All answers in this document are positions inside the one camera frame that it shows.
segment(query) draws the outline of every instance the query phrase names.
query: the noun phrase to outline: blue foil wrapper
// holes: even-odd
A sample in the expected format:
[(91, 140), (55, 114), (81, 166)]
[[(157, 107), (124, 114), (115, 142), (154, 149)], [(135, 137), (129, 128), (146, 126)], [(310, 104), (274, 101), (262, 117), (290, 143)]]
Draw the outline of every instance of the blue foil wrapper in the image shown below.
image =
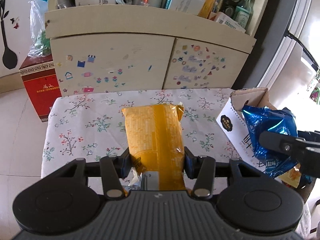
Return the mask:
[(265, 164), (265, 173), (275, 178), (293, 168), (297, 164), (296, 160), (285, 154), (265, 149), (259, 143), (259, 136), (263, 131), (297, 137), (295, 116), (291, 111), (287, 108), (271, 110), (268, 107), (244, 106), (242, 112), (248, 126), (254, 156)]

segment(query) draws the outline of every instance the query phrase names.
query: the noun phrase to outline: floral tablecloth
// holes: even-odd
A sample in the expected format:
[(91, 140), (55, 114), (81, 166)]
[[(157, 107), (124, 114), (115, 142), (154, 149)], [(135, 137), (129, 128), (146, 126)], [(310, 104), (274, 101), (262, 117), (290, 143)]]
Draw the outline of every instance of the floral tablecloth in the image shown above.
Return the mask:
[[(183, 142), (194, 155), (208, 155), (217, 162), (239, 158), (224, 132), (215, 122), (232, 89), (149, 90), (74, 95), (58, 98), (51, 110), (43, 151), (42, 178), (75, 158), (95, 162), (103, 156), (121, 155), (128, 147), (124, 107), (183, 103)], [(121, 184), (127, 186), (132, 172)], [(185, 175), (186, 187), (195, 180)], [(100, 178), (89, 185), (102, 194)], [(216, 178), (215, 193), (227, 186)]]

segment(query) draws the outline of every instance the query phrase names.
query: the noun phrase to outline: red gift box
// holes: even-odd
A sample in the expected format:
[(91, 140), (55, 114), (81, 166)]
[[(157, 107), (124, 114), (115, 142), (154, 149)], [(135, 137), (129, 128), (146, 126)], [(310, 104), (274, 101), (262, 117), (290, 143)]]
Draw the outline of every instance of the red gift box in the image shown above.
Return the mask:
[(19, 71), (33, 107), (41, 121), (46, 122), (53, 103), (61, 97), (52, 55), (27, 57)]

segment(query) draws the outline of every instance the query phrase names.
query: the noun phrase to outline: green glass bottle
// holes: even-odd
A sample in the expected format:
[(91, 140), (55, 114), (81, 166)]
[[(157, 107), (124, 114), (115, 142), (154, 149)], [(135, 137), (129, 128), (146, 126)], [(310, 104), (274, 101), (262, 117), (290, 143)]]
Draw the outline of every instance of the green glass bottle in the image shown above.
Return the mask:
[(233, 15), (233, 19), (244, 29), (252, 11), (250, 2), (251, 0), (241, 0), (236, 7), (235, 14)]

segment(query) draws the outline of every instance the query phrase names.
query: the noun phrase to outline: black sticker on box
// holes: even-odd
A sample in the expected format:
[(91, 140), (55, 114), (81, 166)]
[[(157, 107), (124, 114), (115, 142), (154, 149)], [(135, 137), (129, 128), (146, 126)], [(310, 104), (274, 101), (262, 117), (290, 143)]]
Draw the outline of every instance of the black sticker on box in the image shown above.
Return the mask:
[(221, 124), (224, 129), (226, 129), (228, 132), (232, 131), (232, 123), (229, 117), (226, 115), (221, 116)]

